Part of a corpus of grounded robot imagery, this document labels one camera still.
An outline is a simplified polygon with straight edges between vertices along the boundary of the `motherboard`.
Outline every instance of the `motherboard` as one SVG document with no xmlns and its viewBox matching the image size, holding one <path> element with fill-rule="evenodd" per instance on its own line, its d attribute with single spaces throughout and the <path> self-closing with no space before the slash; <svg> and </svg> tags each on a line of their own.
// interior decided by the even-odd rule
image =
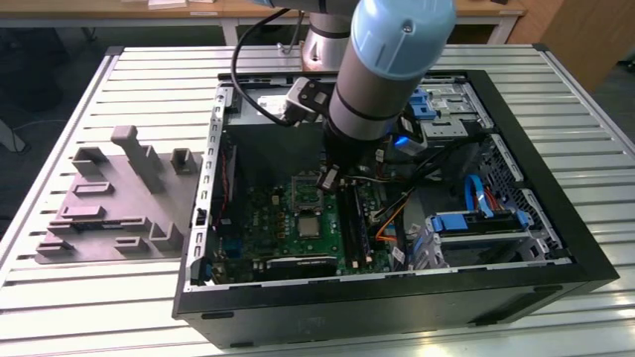
<svg viewBox="0 0 635 357">
<path fill-rule="evenodd" d="M 302 172 L 286 184 L 247 188 L 242 234 L 223 238 L 231 283 L 390 271 L 389 247 L 371 247 L 367 233 L 377 187 L 351 182 L 343 189 L 358 199 L 361 215 L 351 222 L 345 193 L 319 190 L 317 177 Z M 351 237 L 353 225 L 365 226 L 362 239 Z"/>
</svg>

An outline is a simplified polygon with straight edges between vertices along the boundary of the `blue led light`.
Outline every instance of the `blue led light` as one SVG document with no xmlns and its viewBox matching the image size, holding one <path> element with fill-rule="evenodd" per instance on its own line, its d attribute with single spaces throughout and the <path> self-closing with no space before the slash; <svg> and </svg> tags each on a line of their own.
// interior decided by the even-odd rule
<svg viewBox="0 0 635 357">
<path fill-rule="evenodd" d="M 409 138 L 405 137 L 405 136 L 401 136 L 401 137 L 398 138 L 398 140 L 395 141 L 395 146 L 398 147 L 398 146 L 406 144 L 407 141 L 409 141 Z"/>
</svg>

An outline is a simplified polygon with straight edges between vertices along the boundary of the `green circuit board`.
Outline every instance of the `green circuit board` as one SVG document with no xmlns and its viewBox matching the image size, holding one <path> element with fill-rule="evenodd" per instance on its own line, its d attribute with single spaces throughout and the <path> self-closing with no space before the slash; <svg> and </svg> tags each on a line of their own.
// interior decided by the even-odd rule
<svg viewBox="0 0 635 357">
<path fill-rule="evenodd" d="M 374 188 L 361 185 L 358 192 L 365 209 L 371 211 L 378 206 Z M 229 272 L 237 282 L 250 280 L 247 270 L 254 261 L 274 257 L 337 257 L 338 275 L 390 271 L 386 249 L 373 252 L 373 262 L 365 266 L 347 266 L 338 199 L 335 194 L 318 190 L 313 177 L 295 176 L 291 182 L 274 187 L 250 187 L 245 217 L 241 242 L 223 242 L 231 252 Z"/>
</svg>

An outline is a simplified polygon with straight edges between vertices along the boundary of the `metal slotted table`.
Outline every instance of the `metal slotted table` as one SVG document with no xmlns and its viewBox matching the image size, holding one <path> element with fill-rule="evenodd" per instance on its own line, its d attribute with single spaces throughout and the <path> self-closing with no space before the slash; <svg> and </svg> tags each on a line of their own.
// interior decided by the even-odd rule
<svg viewBox="0 0 635 357">
<path fill-rule="evenodd" d="M 573 356 L 635 350 L 635 148 L 549 52 L 449 46 L 435 69 L 486 69 L 622 279 L 517 323 L 221 351 L 183 321 L 173 297 L 178 260 L 40 266 L 35 248 L 77 172 L 79 147 L 137 125 L 159 153 L 202 150 L 217 75 L 233 48 L 110 51 L 0 243 L 0 356 Z M 246 48 L 243 71 L 299 71 L 301 54 Z"/>
</svg>

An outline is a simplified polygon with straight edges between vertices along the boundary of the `expansion slot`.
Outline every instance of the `expansion slot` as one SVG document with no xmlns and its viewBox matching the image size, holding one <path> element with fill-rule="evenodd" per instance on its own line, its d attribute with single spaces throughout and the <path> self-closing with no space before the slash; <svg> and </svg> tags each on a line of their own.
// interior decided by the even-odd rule
<svg viewBox="0 0 635 357">
<path fill-rule="evenodd" d="M 359 268 L 370 263 L 370 243 L 366 232 L 365 214 L 354 186 L 338 192 L 339 224 L 345 243 L 347 265 Z"/>
</svg>

